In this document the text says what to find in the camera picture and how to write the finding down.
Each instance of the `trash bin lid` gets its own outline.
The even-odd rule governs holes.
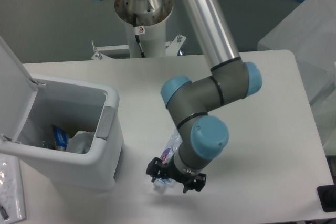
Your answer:
[[[17,140],[33,106],[37,86],[0,37],[0,139]]]

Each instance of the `silver aluminum tube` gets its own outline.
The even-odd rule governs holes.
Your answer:
[[[218,0],[183,0],[210,67],[239,57]]]

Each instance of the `gray wall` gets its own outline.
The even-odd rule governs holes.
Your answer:
[[[284,19],[296,0],[219,0],[240,51],[256,50],[258,41]],[[174,0],[167,40],[187,36],[186,54],[202,53],[182,0]],[[0,0],[0,36],[23,63],[88,60],[96,46],[127,43],[114,0]]]

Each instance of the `bottle label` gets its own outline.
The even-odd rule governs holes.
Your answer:
[[[161,155],[161,160],[164,163],[167,159],[167,156],[169,154],[170,148],[167,148],[163,151],[162,155]]]

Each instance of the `white table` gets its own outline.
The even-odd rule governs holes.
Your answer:
[[[27,64],[29,72],[105,83],[120,95],[126,144],[117,185],[97,193],[51,183],[22,163],[25,223],[271,223],[336,217],[324,213],[316,188],[332,184],[300,74],[289,51],[241,54],[263,75],[263,87],[220,108],[230,131],[222,154],[203,172],[202,192],[153,191],[145,174],[173,132],[160,96],[176,75],[210,74],[203,56]]]

